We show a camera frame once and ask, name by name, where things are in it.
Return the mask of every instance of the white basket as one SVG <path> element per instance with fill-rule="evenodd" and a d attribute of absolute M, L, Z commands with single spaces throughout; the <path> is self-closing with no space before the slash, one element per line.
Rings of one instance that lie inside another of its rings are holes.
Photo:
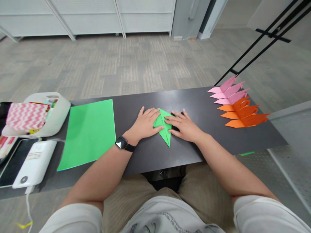
<path fill-rule="evenodd" d="M 45 122 L 44 126 L 40 129 L 39 132 L 27 135 L 25 134 L 24 130 L 21 131 L 14 130 L 6 125 L 2 130 L 2 135 L 5 137 L 18 136 L 21 138 L 34 138 L 34 137 L 49 137 L 53 136 L 54 134 L 57 134 L 58 131 L 61 129 L 71 106 L 68 100 L 66 100 L 58 92 L 43 92 L 28 96 L 24 100 L 24 103 L 28 102 L 43 103 L 47 99 L 58 99 L 58 100 L 48 120 Z"/>

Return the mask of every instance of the orange origami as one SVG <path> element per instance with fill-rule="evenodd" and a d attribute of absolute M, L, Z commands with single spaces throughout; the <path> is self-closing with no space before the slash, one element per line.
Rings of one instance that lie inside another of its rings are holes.
<path fill-rule="evenodd" d="M 244 117 L 247 117 L 252 114 L 256 114 L 258 112 L 259 105 L 253 105 L 253 106 L 245 106 L 236 112 L 226 112 L 225 114 L 222 114 L 222 117 L 226 117 L 229 119 L 242 119 Z"/>
<path fill-rule="evenodd" d="M 245 106 L 250 104 L 250 101 L 247 100 L 248 98 L 249 96 L 241 98 L 232 105 L 222 105 L 218 109 L 226 111 L 226 112 L 236 112 L 237 110 L 240 110 L 241 108 L 244 108 Z"/>
<path fill-rule="evenodd" d="M 250 116 L 244 117 L 244 118 L 239 119 L 239 120 L 229 121 L 226 124 L 226 126 L 230 126 L 233 128 L 244 128 L 244 127 L 256 126 L 262 122 L 266 122 L 268 120 L 268 118 L 266 118 L 266 116 L 268 116 L 268 115 L 270 115 L 270 114 L 250 115 Z"/>

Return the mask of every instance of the phone screen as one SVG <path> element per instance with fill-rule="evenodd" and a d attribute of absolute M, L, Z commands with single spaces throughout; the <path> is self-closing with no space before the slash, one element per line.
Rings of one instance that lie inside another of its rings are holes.
<path fill-rule="evenodd" d="M 19 142 L 15 152 L 11 155 L 8 162 L 3 164 L 5 167 L 0 176 L 0 187 L 13 185 L 32 145 L 40 140 L 41 139 L 39 138 L 24 139 Z"/>

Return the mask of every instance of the black table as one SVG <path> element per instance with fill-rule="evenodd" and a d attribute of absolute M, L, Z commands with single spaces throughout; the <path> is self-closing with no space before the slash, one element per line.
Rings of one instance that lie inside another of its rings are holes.
<path fill-rule="evenodd" d="M 167 112 L 181 112 L 185 108 L 192 121 L 204 132 L 211 134 L 224 148 L 233 155 L 258 151 L 276 146 L 287 145 L 270 121 L 255 127 L 231 128 L 225 126 L 230 119 L 221 117 L 224 111 L 214 104 L 216 99 L 211 98 L 212 93 L 207 92 L 211 87 L 153 92 L 144 94 L 122 95 L 113 97 L 93 98 L 71 101 L 73 106 L 92 102 L 113 99 L 116 136 L 122 135 L 135 122 L 142 106 L 148 108 L 161 108 Z M 44 180 L 37 185 L 35 192 L 49 191 L 70 187 L 92 165 L 87 163 L 65 171 L 57 172 L 61 160 L 64 142 L 66 139 L 67 116 L 63 127 L 56 135 L 46 138 L 58 141 L 52 155 Z M 141 140 L 133 153 L 124 174 L 137 174 L 201 162 L 204 160 L 195 144 L 184 141 L 172 135 L 169 148 L 159 134 Z M 0 199 L 19 196 L 25 189 L 0 189 Z"/>

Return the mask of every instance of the cabinet door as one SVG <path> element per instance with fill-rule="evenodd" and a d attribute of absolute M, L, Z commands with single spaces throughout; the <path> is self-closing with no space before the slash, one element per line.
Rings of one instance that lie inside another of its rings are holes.
<path fill-rule="evenodd" d="M 175 0 L 116 0 L 124 32 L 170 32 Z"/>
<path fill-rule="evenodd" d="M 15 37 L 67 35 L 44 0 L 0 1 L 0 26 Z"/>
<path fill-rule="evenodd" d="M 50 0 L 73 34 L 121 33 L 114 0 Z"/>

